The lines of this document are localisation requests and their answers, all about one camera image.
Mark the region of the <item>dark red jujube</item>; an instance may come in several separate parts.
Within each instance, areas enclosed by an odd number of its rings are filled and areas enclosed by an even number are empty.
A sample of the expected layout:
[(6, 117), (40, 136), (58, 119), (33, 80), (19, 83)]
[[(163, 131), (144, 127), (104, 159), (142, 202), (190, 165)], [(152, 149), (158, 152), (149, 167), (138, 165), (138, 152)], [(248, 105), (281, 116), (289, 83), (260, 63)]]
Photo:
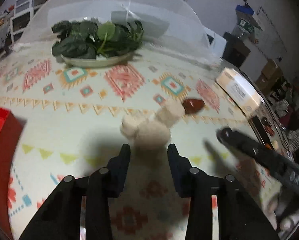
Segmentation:
[(182, 102), (182, 106), (185, 114), (196, 114), (204, 108), (205, 102), (201, 99), (188, 98)]

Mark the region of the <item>white tissue box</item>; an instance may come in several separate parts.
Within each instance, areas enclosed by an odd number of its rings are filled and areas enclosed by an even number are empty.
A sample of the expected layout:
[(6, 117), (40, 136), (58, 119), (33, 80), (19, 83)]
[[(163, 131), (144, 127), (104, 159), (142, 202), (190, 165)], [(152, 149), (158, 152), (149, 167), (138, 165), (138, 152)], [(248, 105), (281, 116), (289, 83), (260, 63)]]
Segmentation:
[(264, 102), (254, 86), (239, 72), (224, 68), (216, 83), (229, 95), (246, 117), (254, 115)]

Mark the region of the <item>red shallow tray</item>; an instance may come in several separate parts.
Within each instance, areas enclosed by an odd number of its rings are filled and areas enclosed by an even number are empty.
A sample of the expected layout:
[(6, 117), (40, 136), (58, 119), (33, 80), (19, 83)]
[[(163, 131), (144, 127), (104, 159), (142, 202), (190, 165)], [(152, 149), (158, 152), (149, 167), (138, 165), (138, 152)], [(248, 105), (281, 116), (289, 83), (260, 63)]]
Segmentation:
[(8, 109), (0, 107), (0, 237), (12, 239), (7, 189), (10, 167), (23, 126)]

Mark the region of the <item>plate of spinach leaves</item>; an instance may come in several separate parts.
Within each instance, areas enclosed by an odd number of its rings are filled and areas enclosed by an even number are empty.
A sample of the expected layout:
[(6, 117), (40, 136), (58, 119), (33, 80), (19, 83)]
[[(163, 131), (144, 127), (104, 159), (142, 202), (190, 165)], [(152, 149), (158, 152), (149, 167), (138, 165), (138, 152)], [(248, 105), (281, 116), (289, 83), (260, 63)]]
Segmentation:
[(126, 61), (143, 40), (144, 29), (140, 21), (122, 25), (113, 22), (61, 21), (51, 27), (58, 41), (51, 53), (68, 66), (100, 68)]

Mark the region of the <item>water dispenser bottle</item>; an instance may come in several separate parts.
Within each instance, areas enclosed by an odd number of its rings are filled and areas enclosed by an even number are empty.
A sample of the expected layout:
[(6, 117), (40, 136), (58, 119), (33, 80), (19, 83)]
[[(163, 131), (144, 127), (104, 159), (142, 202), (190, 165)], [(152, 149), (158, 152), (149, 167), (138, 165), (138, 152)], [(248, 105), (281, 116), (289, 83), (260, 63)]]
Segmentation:
[(231, 34), (244, 41), (255, 30), (254, 26), (251, 24), (251, 16), (254, 14), (254, 11), (247, 3), (245, 3), (245, 5), (237, 5), (235, 12), (237, 23)]

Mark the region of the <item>white mesh food cover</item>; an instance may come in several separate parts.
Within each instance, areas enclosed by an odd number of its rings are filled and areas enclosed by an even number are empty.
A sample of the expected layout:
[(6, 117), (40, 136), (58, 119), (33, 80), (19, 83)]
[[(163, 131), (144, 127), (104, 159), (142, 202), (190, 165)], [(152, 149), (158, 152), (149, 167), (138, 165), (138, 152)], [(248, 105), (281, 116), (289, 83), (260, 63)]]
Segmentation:
[(212, 51), (200, 19), (183, 0), (47, 0), (12, 49), (52, 40), (52, 25), (84, 18), (123, 25), (139, 20), (147, 47), (211, 66), (222, 62)]

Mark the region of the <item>white plastic drawer cabinet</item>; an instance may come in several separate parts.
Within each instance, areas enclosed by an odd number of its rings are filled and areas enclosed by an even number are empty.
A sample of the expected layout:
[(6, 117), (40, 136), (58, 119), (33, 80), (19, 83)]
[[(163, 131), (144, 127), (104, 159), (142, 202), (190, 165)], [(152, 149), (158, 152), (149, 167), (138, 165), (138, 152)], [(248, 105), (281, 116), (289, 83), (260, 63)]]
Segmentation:
[(46, 0), (16, 0), (14, 16), (10, 20), (12, 43), (21, 38), (26, 26)]

